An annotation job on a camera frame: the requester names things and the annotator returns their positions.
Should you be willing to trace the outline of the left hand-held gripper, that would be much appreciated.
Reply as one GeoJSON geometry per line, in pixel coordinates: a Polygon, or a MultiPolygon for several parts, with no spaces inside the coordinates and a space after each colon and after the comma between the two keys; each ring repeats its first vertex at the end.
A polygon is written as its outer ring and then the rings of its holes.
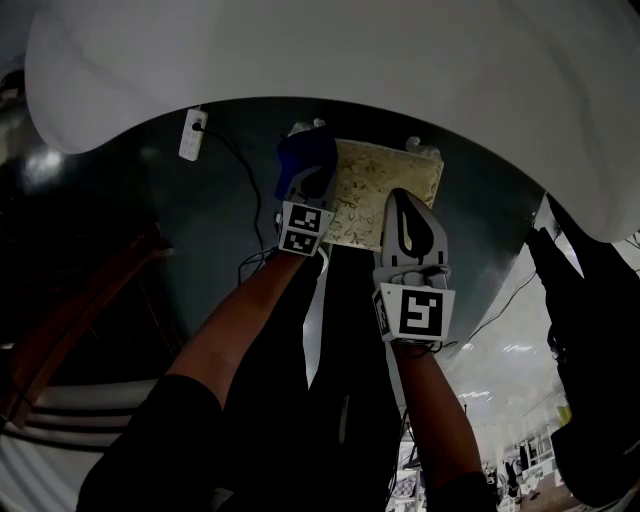
{"type": "Polygon", "coordinates": [[[318,171],[307,168],[292,177],[282,205],[280,251],[308,257],[316,253],[335,217],[334,212],[324,209],[331,207],[336,177],[337,171],[329,167],[321,167],[318,171]],[[308,196],[304,193],[303,181],[313,174],[317,180],[314,204],[318,208],[305,205],[308,196]]]}

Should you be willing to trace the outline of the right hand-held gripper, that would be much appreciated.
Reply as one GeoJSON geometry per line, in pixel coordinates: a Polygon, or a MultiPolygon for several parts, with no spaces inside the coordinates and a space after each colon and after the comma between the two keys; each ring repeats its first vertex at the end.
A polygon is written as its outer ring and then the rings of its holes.
{"type": "Polygon", "coordinates": [[[417,196],[393,189],[386,201],[381,265],[372,296],[384,342],[433,344],[448,338],[455,291],[444,228],[417,196]],[[418,265],[408,266],[412,262],[418,265]]]}

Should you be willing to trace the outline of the blue wiping cloth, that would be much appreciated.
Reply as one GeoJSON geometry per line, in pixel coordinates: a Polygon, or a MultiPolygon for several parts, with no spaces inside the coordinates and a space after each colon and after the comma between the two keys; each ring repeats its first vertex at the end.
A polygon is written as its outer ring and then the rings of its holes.
{"type": "Polygon", "coordinates": [[[275,195],[284,200],[295,188],[305,199],[320,199],[327,194],[336,172],[336,142],[328,127],[298,132],[283,139],[277,153],[281,174],[275,195]]]}

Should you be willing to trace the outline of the patterned beige mat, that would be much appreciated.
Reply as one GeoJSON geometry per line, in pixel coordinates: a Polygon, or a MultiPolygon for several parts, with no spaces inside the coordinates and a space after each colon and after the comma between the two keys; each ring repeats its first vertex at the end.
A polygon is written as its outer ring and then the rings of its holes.
{"type": "Polygon", "coordinates": [[[338,139],[336,145],[335,217],[324,241],[379,252],[390,192],[403,188],[431,207],[444,161],[365,142],[338,139]]]}

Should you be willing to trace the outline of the person's right forearm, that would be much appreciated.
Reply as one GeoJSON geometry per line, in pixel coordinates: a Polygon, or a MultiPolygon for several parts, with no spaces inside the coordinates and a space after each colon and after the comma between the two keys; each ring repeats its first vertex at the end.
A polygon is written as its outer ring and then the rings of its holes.
{"type": "Polygon", "coordinates": [[[480,472],[471,424],[434,355],[404,344],[392,350],[427,488],[480,472]]]}

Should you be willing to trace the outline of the person's left forearm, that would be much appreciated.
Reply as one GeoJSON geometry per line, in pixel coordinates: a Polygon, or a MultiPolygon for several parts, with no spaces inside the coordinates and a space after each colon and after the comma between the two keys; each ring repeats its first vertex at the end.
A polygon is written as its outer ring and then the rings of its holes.
{"type": "Polygon", "coordinates": [[[244,355],[305,260],[279,253],[239,285],[209,315],[168,373],[198,381],[224,406],[244,355]]]}

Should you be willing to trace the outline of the white power strip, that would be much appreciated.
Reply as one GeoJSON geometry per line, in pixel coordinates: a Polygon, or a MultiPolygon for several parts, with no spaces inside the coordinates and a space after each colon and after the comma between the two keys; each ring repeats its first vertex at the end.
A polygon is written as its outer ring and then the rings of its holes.
{"type": "Polygon", "coordinates": [[[208,114],[199,108],[187,111],[178,150],[181,158],[191,162],[198,159],[207,120],[208,114]]]}

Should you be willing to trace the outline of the person's black clothing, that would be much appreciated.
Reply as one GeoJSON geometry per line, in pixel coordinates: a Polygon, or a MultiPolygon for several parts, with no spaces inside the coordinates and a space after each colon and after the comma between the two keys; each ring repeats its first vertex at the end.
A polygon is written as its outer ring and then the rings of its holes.
{"type": "MultiPolygon", "coordinates": [[[[305,258],[225,405],[167,371],[86,476],[76,512],[385,511],[401,418],[374,258],[339,246],[305,258]]],[[[431,512],[496,509],[482,469],[426,491],[431,512]]]]}

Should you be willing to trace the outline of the wooden stair railing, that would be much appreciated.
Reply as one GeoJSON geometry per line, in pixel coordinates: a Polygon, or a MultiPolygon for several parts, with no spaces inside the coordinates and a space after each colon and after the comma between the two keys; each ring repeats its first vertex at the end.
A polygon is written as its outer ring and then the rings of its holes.
{"type": "Polygon", "coordinates": [[[0,419],[24,426],[54,384],[161,375],[182,342],[160,276],[172,251],[155,223],[0,251],[0,419]]]}

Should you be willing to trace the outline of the staircase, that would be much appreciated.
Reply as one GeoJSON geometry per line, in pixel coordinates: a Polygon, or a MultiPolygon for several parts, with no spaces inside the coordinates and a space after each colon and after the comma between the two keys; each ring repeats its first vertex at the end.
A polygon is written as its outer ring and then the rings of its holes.
{"type": "Polygon", "coordinates": [[[22,427],[0,428],[0,511],[74,512],[88,472],[154,384],[47,388],[22,427]]]}

